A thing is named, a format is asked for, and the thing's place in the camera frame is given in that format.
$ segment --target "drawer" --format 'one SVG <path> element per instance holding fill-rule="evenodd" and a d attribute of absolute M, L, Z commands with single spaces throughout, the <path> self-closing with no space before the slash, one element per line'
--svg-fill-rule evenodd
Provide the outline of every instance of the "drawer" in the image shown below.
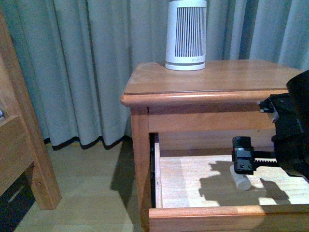
<path fill-rule="evenodd" d="M 154 143 L 151 232 L 308 231 L 309 184 L 260 167 L 248 191 L 236 188 L 230 153 L 162 150 Z"/>
<path fill-rule="evenodd" d="M 0 195 L 34 161 L 19 116 L 0 121 Z"/>

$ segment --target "wooden nightstand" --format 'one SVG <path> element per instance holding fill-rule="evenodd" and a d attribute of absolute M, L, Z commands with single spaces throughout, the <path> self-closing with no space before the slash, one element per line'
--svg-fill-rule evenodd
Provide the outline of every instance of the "wooden nightstand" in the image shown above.
<path fill-rule="evenodd" d="M 287 92 L 287 81 L 301 72 L 261 60 L 211 61 L 203 70 L 185 72 L 157 63 L 137 66 L 121 102 L 131 107 L 145 231 L 308 230 L 304 179 L 266 168 L 251 176 L 253 187 L 242 192 L 228 169 L 233 136 L 252 136 L 253 146 L 272 147 L 274 125 L 256 102 Z"/>

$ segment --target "open drawer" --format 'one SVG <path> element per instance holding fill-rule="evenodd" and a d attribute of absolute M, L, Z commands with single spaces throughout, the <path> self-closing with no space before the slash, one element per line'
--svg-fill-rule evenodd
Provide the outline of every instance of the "open drawer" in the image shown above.
<path fill-rule="evenodd" d="M 154 144 L 155 208 L 151 232 L 308 231 L 309 184 L 281 168 L 260 167 L 240 191 L 230 153 L 160 151 Z"/>

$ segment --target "white air purifier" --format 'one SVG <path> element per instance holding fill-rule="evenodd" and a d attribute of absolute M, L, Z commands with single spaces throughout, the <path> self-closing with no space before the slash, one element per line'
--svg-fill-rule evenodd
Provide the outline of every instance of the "white air purifier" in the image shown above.
<path fill-rule="evenodd" d="M 169 3 L 166 68 L 188 71 L 205 67 L 206 7 L 205 0 Z"/>

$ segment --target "nightstand top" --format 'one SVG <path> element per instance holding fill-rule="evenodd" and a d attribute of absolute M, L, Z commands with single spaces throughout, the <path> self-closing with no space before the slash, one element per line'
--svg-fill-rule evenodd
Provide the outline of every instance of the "nightstand top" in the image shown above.
<path fill-rule="evenodd" d="M 208 61 L 206 68 L 198 71 L 174 71 L 158 63 L 140 63 L 121 102 L 126 106 L 192 104 L 213 102 L 222 95 L 226 96 L 224 102 L 260 100 L 286 92 L 286 83 L 300 73 L 262 60 Z"/>

